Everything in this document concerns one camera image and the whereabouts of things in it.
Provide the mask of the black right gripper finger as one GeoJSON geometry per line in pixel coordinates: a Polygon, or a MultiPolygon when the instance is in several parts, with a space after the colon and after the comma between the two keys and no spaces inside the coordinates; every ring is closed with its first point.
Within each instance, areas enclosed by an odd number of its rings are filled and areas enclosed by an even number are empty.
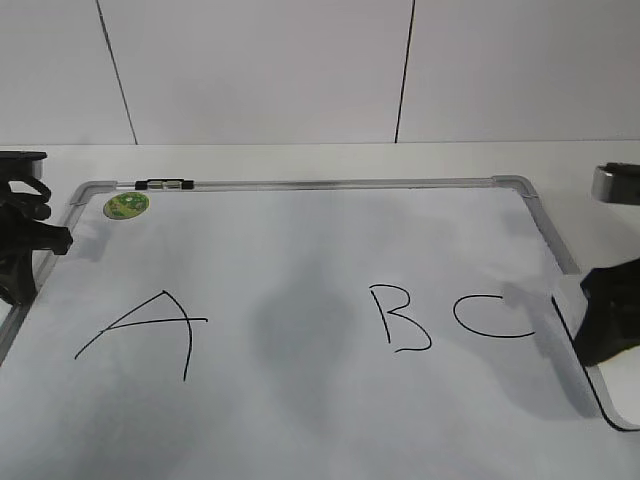
{"type": "Polygon", "coordinates": [[[639,345],[639,259],[594,268],[580,282],[587,308],[573,346],[596,366],[639,345]]]}

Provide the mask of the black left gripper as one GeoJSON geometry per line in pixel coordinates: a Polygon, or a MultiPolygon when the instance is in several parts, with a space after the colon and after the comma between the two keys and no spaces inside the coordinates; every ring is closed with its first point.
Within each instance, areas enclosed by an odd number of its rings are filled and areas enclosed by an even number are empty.
{"type": "Polygon", "coordinates": [[[28,305],[37,295],[32,250],[66,255],[73,243],[67,227],[38,222],[51,216],[51,195],[51,190],[36,178],[1,179],[1,213],[16,224],[24,223],[20,243],[28,248],[1,254],[1,299],[10,305],[28,305]],[[34,193],[15,192],[12,182],[24,184],[34,193]]]}

